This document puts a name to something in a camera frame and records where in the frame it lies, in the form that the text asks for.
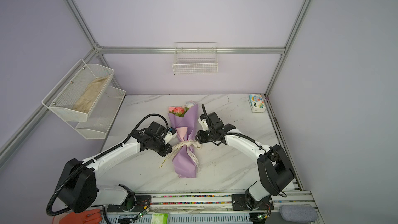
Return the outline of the cream printed ribbon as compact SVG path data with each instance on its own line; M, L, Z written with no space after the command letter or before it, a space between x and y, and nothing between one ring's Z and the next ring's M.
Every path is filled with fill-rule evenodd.
M170 158L174 158L177 154L179 154L183 147L186 147L186 153L188 154L190 159L195 163L196 168L199 170L200 169L199 160L196 157L195 153L192 152L190 148L193 147L194 149L201 149L202 145L200 143L198 143L197 141L193 141L193 140L179 142L177 145L173 146L171 153L166 155L164 160L161 162L159 168L161 169L163 167L166 160L168 160Z

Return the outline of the pink purple wrapping paper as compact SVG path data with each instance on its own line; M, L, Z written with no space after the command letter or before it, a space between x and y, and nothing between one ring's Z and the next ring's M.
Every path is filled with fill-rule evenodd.
M195 149L200 147L195 141L198 105L188 102L184 106L170 107L168 116L178 138L172 151L175 173L180 178L196 178L199 161Z

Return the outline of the white blue fake rose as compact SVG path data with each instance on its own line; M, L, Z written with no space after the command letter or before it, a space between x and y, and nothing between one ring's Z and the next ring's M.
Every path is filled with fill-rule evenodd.
M190 101L190 102L187 102L187 103L185 104L184 107L185 107L186 109L190 109L190 108L192 108L195 104L196 104L195 102Z

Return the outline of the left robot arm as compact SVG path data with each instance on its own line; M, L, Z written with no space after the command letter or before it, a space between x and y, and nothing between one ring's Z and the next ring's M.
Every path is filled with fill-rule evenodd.
M98 180L113 167L145 150L152 150L161 157L172 151L171 139L176 130L168 123L152 122L149 127L140 125L151 114L145 116L127 137L107 150L84 160L68 161L47 207L48 216L58 216L68 211L82 213L93 206L114 205L123 211L132 210L138 204L135 192L124 184L107 186Z

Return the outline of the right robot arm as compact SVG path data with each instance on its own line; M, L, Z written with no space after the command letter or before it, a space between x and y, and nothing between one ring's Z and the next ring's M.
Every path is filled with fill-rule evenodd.
M286 198L284 189L295 179L292 163L285 150L280 145L264 145L242 134L234 125L224 124L215 112L207 113L205 105L202 105L202 111L198 120L202 130L197 132L197 142L231 146L257 163L259 180L247 188L244 194L232 195L233 209L252 211L266 207L271 211L272 196Z

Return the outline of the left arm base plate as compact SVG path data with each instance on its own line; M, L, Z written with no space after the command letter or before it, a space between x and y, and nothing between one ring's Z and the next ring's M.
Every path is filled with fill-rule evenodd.
M121 205L109 205L107 211L110 213L138 213L143 211L145 206L149 207L151 200L151 195L130 196Z

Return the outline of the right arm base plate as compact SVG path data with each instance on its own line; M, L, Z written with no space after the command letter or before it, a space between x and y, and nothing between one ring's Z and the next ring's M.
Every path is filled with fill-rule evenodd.
M250 194L231 195L234 211L272 211L274 210L273 200L270 195L257 201Z

